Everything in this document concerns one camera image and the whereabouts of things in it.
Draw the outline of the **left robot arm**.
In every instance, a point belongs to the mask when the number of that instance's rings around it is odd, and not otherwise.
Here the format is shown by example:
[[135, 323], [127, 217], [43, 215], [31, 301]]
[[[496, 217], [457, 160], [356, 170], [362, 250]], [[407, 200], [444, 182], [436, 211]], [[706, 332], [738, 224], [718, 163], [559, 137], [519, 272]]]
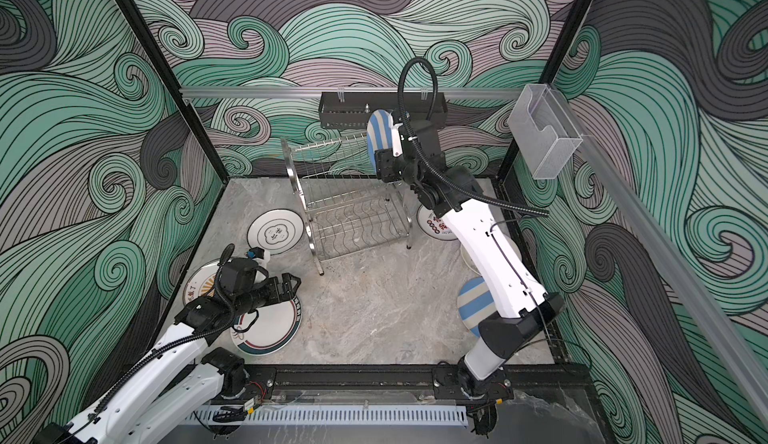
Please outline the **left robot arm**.
[[245, 385], [244, 362], [208, 347], [239, 318], [296, 297], [301, 279], [285, 273], [233, 292], [214, 280], [177, 314], [157, 344], [92, 406], [64, 426], [49, 424], [34, 443], [154, 443], [188, 414], [220, 393], [238, 394]]

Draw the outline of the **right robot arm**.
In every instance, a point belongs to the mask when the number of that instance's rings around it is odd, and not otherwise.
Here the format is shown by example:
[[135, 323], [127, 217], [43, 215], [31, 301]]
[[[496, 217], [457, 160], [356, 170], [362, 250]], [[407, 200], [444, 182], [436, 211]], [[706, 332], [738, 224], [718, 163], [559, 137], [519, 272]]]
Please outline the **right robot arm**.
[[546, 291], [517, 256], [491, 211], [497, 200], [482, 193], [465, 167], [447, 165], [429, 122], [370, 121], [366, 138], [377, 178], [408, 185], [458, 238], [490, 292], [495, 309], [479, 322], [478, 341], [457, 370], [462, 391], [482, 397], [492, 375], [546, 329], [564, 299]]

